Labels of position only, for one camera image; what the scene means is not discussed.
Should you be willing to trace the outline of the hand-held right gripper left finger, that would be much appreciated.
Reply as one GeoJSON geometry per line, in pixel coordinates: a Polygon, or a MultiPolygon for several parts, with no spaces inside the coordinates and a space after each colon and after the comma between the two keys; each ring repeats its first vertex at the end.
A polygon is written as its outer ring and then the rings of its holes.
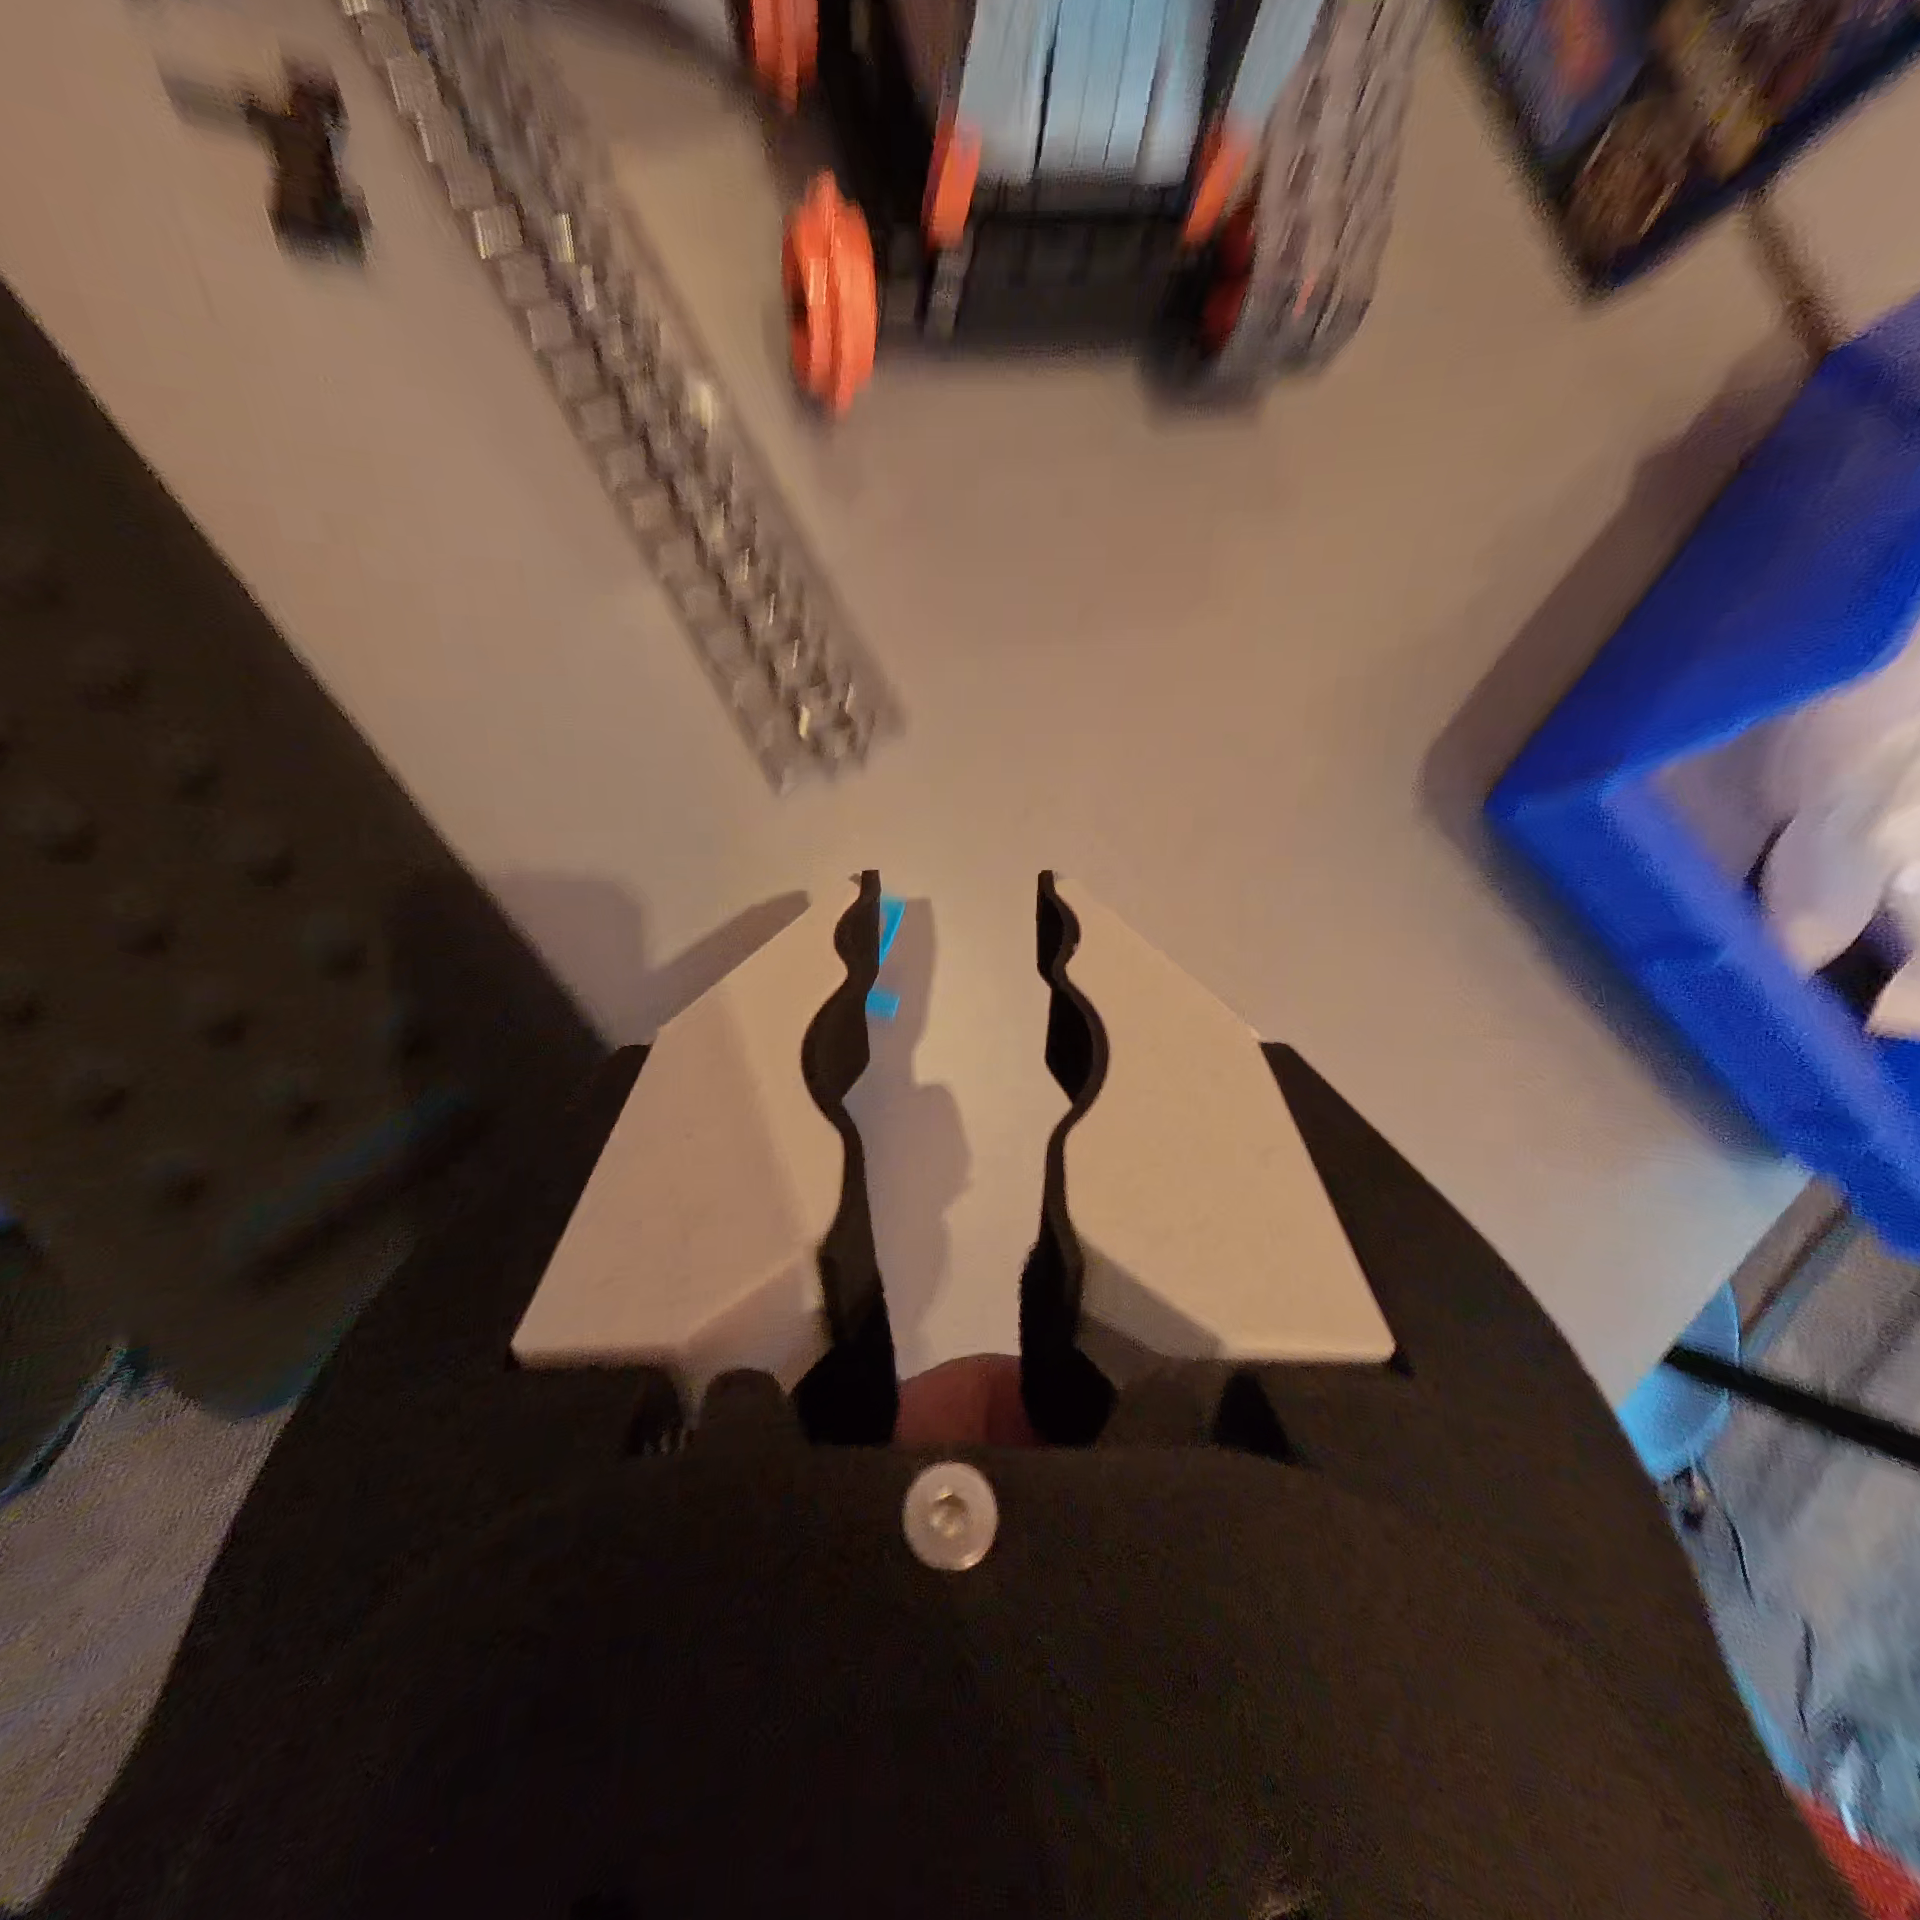
{"type": "Polygon", "coordinates": [[[892,1435],[897,1342],[849,1099],[868,1070],[861,871],[656,1035],[512,1335],[530,1371],[643,1369],[686,1414],[761,1374],[811,1435],[892,1435]]]}

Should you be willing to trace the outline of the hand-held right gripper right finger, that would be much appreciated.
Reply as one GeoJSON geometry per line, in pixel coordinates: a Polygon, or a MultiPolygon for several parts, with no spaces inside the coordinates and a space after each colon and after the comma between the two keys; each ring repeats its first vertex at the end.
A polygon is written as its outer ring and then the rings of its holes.
{"type": "Polygon", "coordinates": [[[1099,1435],[1125,1388],[1378,1368],[1386,1312],[1249,1023],[1081,883],[1037,876],[1048,1134],[1028,1422],[1099,1435]]]}

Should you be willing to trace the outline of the blue plastic bin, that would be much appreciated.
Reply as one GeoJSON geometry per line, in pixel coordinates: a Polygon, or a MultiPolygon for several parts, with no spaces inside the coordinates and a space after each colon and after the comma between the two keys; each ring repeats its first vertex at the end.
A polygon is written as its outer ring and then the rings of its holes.
{"type": "Polygon", "coordinates": [[[1760,1136],[1916,1258],[1916,1041],[1882,1039],[1748,886],[1792,817],[1750,785],[1777,728],[1916,635],[1917,312],[1837,347],[1710,506],[1484,817],[1760,1136]]]}

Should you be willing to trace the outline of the grey toy robot vehicle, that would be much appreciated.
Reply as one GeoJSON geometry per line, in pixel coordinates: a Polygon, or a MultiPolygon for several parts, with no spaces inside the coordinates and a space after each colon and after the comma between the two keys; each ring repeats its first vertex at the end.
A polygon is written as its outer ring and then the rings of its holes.
{"type": "Polygon", "coordinates": [[[790,378],[842,417],[881,350],[1144,347],[1202,404],[1362,324],[1433,16],[1413,3],[734,3],[816,113],[785,219],[790,378]]]}

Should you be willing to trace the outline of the black dimpled mat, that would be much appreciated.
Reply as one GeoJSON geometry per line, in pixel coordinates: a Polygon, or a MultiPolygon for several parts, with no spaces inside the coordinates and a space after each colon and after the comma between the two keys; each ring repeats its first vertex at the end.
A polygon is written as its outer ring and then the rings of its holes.
{"type": "Polygon", "coordinates": [[[4,289],[4,1212],[288,1401],[606,1049],[4,289]]]}

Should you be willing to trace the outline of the black lever with grey axle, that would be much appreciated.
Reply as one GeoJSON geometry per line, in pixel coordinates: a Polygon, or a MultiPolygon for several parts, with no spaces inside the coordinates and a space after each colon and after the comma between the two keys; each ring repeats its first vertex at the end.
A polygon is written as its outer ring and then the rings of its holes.
{"type": "Polygon", "coordinates": [[[294,256],[362,266],[369,211],[346,178],[348,108],[337,78],[310,63],[281,65],[277,88],[161,73],[182,120],[244,132],[269,166],[268,217],[294,256]]]}

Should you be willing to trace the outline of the robot kit box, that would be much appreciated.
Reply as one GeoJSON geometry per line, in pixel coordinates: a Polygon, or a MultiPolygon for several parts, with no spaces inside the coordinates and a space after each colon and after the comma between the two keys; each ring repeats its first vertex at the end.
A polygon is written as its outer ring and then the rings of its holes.
{"type": "Polygon", "coordinates": [[[1610,298],[1916,66],[1916,3],[1459,3],[1576,283],[1610,298]]]}

